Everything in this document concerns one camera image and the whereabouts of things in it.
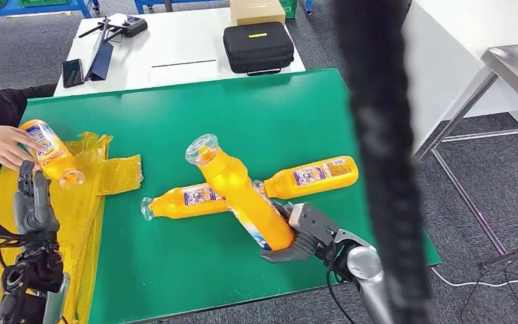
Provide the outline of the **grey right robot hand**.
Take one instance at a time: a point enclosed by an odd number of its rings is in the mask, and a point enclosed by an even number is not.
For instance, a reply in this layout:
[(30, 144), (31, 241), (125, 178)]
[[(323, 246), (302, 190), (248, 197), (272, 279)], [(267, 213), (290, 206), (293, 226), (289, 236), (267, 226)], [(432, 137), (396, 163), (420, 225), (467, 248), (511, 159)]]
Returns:
[(321, 216), (320, 211), (310, 203), (293, 205), (272, 201), (275, 209), (283, 216), (288, 226), (294, 233), (291, 245), (281, 250), (264, 250), (260, 257), (270, 263), (284, 263), (290, 261), (303, 261), (308, 259), (317, 247), (318, 240), (315, 237), (313, 225), (309, 221), (317, 222)]

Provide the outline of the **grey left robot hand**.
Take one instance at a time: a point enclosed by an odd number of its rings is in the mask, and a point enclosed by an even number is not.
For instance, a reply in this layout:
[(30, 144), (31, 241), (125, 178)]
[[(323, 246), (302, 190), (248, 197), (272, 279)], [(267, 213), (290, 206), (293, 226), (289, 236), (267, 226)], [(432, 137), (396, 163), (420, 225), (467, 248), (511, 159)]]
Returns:
[(20, 234), (55, 232), (60, 229), (51, 205), (50, 179), (41, 170), (34, 171), (34, 162), (24, 160), (18, 174), (17, 191), (13, 195), (13, 218)]

